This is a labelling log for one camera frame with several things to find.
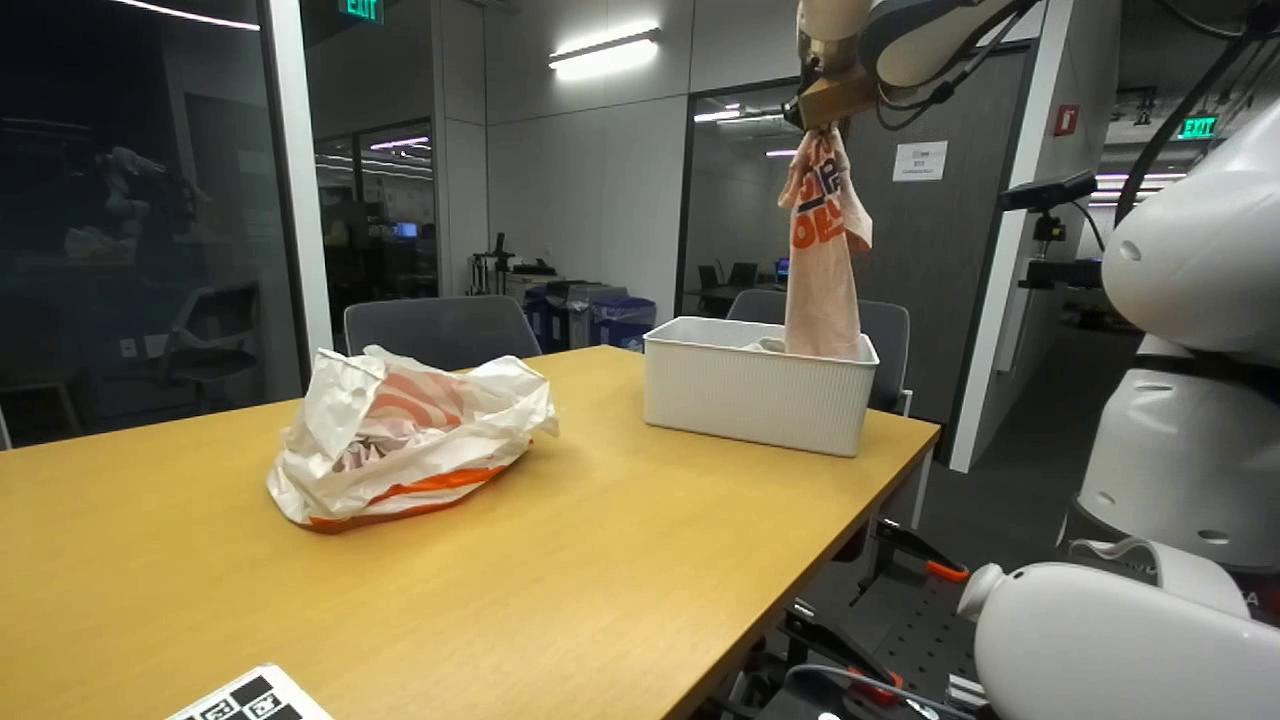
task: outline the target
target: exit sign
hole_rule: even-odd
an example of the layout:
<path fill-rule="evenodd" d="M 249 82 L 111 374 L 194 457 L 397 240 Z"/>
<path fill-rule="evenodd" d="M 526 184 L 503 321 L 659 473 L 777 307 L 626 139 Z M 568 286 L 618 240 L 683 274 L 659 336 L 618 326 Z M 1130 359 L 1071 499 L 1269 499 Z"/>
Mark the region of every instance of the exit sign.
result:
<path fill-rule="evenodd" d="M 1187 116 L 1170 139 L 1187 139 L 1187 144 L 1212 144 L 1214 139 L 1214 116 L 1212 113 L 1200 113 L 1200 116 Z"/>
<path fill-rule="evenodd" d="M 359 23 L 379 23 L 382 19 L 382 0 L 334 0 L 334 10 L 359 19 Z"/>

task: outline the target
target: floor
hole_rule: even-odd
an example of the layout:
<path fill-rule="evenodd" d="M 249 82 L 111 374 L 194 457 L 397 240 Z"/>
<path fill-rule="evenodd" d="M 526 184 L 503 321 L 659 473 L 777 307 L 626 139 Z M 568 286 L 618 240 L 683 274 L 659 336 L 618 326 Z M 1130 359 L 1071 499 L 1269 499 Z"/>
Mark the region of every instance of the floor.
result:
<path fill-rule="evenodd" d="M 1126 345 L 1113 333 L 1064 326 L 989 461 L 966 474 L 930 466 L 919 533 L 963 564 L 1000 559 L 1009 568 L 1044 559 L 1083 481 L 1096 417 L 1118 385 Z M 945 697 L 947 672 L 971 674 L 955 586 L 929 585 L 913 568 L 889 573 L 863 597 L 854 580 L 854 564 L 837 564 L 803 586 L 803 600 L 922 697 Z M 761 720 L 810 717 L 810 702 L 789 693 L 761 711 Z M 860 702 L 854 717 L 896 720 L 919 711 Z"/>

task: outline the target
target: paper bag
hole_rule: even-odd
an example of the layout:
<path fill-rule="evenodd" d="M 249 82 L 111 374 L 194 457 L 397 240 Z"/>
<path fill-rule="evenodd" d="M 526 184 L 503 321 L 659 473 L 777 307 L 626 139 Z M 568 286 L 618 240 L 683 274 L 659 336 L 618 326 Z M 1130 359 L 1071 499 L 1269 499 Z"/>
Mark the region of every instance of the paper bag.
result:
<path fill-rule="evenodd" d="M 314 352 L 269 491 L 308 527 L 445 508 L 516 462 L 538 426 L 555 426 L 550 389 L 516 355 L 441 373 L 376 345 Z"/>
<path fill-rule="evenodd" d="M 872 215 L 853 192 L 840 126 L 803 133 L 779 196 L 793 206 L 789 352 L 854 355 L 853 256 L 872 246 Z"/>

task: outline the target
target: white box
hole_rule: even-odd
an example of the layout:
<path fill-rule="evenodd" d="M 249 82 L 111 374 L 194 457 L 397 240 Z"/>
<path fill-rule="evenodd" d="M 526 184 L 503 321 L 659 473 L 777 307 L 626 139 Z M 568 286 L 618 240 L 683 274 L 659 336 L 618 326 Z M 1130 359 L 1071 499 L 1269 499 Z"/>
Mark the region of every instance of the white box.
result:
<path fill-rule="evenodd" d="M 854 359 L 782 355 L 782 325 L 676 317 L 642 336 L 642 418 L 832 457 L 854 457 L 878 367 L 860 336 Z"/>

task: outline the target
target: desk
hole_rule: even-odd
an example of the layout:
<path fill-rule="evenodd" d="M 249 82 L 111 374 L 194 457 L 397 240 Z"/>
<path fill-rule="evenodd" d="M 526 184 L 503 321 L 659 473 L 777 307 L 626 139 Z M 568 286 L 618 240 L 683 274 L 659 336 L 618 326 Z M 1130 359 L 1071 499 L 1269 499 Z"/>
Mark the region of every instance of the desk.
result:
<path fill-rule="evenodd" d="M 642 426 L 642 365 L 542 355 L 559 437 L 343 535 L 264 491 L 292 404 L 0 450 L 0 717 L 165 717 L 275 661 L 334 717 L 665 717 L 935 440 L 832 461 Z"/>

